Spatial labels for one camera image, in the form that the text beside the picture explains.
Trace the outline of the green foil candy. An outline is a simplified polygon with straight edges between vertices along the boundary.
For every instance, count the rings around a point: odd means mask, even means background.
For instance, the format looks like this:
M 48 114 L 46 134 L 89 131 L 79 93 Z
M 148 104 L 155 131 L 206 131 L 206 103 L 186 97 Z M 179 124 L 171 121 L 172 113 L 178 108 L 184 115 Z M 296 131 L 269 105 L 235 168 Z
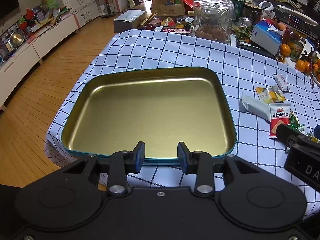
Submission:
M 302 133 L 303 135 L 306 134 L 306 125 L 305 124 L 301 124 L 297 118 L 297 116 L 295 115 L 295 113 L 291 110 L 290 114 L 289 114 L 289 126 L 292 129 L 295 129 L 297 131 L 299 131 L 300 133 Z

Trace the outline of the red white hawthorn bar packet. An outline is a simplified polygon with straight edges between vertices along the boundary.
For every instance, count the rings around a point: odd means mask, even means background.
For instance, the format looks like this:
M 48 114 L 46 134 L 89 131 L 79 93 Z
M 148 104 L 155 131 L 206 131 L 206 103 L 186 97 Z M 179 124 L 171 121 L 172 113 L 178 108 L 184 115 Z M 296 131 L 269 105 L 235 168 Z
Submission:
M 280 124 L 288 125 L 290 121 L 291 105 L 289 103 L 271 103 L 270 139 L 276 139 L 277 127 Z

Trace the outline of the yellow silver pastry packet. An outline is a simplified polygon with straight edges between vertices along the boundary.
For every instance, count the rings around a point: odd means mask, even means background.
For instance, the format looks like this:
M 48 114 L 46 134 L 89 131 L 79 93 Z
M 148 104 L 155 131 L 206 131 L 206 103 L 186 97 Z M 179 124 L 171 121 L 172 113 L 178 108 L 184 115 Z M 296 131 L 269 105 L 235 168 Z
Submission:
M 255 91 L 258 94 L 259 100 L 266 104 L 284 102 L 286 100 L 283 92 L 277 85 L 266 88 L 256 87 Z

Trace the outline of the white plain snack packet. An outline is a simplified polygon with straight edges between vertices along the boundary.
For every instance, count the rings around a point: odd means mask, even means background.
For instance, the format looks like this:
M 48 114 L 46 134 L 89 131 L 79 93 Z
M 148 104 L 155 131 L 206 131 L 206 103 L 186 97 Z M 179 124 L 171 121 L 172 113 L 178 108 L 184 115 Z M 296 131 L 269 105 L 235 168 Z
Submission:
M 240 98 L 240 109 L 243 112 L 249 112 L 260 118 L 263 118 L 268 122 L 271 121 L 270 106 L 244 93 L 242 93 L 242 96 Z

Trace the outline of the small white hawthorn stick packet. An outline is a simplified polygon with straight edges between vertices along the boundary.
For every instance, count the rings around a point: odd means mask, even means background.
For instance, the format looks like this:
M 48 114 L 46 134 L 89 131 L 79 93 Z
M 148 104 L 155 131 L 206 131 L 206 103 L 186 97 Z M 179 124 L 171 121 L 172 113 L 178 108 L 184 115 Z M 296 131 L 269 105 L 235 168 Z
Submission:
M 290 87 L 282 74 L 273 74 L 273 78 L 282 92 L 290 92 Z

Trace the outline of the gold teal tin tray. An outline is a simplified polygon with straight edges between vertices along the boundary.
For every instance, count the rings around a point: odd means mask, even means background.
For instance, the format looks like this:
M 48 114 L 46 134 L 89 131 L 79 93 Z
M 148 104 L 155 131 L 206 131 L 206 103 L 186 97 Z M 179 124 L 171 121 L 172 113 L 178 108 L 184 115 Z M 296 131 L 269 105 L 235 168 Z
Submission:
M 236 130 L 219 77 L 204 67 L 105 74 L 86 83 L 61 133 L 71 155 L 132 150 L 145 143 L 145 161 L 170 165 L 177 145 L 214 157 L 229 154 Z

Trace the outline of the white blue checkered tablecloth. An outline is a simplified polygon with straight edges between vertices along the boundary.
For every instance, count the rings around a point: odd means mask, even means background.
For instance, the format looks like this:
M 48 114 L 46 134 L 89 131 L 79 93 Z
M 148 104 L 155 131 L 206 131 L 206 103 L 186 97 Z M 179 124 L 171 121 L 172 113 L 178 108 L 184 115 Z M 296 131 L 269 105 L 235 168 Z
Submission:
M 64 167 L 87 154 L 107 157 L 143 141 L 145 161 L 131 186 L 193 186 L 177 166 L 177 145 L 213 156 L 237 155 L 296 185 L 306 215 L 319 213 L 319 193 L 284 168 L 287 149 L 270 124 L 241 107 L 257 87 L 289 84 L 298 121 L 319 124 L 319 88 L 295 68 L 257 53 L 202 38 L 146 30 L 115 35 L 81 71 L 48 128 L 45 154 Z

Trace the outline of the loose orange mandarin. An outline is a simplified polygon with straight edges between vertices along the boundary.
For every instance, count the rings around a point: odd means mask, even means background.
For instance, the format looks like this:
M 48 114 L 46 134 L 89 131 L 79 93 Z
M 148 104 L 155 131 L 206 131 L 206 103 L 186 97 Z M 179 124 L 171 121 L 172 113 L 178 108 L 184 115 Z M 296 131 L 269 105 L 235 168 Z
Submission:
M 282 44 L 280 47 L 280 52 L 284 57 L 289 57 L 291 54 L 291 48 L 287 44 Z

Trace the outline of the glass jar with yellow label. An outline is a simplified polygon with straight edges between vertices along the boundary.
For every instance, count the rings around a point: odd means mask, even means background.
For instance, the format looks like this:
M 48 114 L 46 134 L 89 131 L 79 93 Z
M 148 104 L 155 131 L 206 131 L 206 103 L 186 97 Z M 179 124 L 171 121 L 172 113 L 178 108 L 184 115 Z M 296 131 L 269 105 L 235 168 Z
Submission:
M 296 62 L 304 49 L 306 44 L 306 36 L 297 32 L 296 30 L 291 30 L 288 38 L 287 45 L 291 49 L 289 58 L 291 61 Z

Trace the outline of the black snack package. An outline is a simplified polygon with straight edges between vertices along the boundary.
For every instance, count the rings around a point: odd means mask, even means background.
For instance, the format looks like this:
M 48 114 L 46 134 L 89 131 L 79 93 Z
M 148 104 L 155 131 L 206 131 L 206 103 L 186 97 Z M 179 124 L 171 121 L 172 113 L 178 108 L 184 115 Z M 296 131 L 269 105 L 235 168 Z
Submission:
M 250 51 L 250 52 L 253 52 L 253 53 L 257 53 L 259 55 L 268 57 L 270 59 L 274 59 L 274 60 L 276 59 L 275 56 L 273 56 L 271 53 L 269 53 L 265 49 L 260 48 L 260 47 L 252 46 L 252 45 L 250 45 L 248 43 L 239 43 L 239 48 L 247 50 L 247 51 Z

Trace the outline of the blue white tissue pack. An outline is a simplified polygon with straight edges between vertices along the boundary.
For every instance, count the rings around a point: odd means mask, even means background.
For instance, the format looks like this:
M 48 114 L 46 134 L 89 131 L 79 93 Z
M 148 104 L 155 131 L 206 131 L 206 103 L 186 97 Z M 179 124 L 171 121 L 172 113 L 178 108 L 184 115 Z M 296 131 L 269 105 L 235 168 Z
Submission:
M 253 27 L 249 39 L 271 55 L 276 56 L 284 33 L 284 30 L 279 30 L 274 25 L 262 20 Z

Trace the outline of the pile of red snack packets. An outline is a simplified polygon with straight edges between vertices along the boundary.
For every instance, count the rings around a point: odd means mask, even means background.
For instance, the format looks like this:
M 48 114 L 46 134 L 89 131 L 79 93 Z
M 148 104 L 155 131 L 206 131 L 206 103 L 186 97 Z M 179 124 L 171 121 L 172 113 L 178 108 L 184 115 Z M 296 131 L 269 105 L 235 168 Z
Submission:
M 143 29 L 161 31 L 165 33 L 175 33 L 182 35 L 190 35 L 193 30 L 194 19 L 192 17 L 170 18 L 165 19 L 154 18 L 144 25 Z

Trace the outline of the grey cardboard box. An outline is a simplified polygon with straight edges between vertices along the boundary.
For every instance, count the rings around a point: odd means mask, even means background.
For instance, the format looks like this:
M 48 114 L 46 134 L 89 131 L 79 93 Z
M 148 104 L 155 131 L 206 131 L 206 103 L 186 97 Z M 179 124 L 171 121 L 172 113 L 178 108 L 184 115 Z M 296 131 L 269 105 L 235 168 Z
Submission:
M 115 33 L 121 33 L 130 29 L 137 29 L 145 20 L 145 11 L 130 9 L 113 20 Z

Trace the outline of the large glass cookie jar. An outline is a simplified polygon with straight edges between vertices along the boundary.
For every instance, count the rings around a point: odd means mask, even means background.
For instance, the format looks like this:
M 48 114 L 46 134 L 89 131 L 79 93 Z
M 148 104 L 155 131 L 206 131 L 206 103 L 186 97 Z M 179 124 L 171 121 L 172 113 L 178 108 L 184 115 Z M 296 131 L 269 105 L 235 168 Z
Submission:
M 231 0 L 193 0 L 193 9 L 193 36 L 224 44 L 231 42 Z

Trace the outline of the metal bowl on cabinet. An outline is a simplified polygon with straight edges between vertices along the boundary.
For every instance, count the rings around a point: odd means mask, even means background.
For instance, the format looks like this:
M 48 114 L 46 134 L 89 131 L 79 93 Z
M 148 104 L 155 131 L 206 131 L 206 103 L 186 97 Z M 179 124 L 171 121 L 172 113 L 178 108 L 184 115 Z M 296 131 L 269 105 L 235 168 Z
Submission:
M 21 29 L 13 31 L 10 35 L 10 45 L 12 48 L 18 48 L 25 40 L 25 34 Z

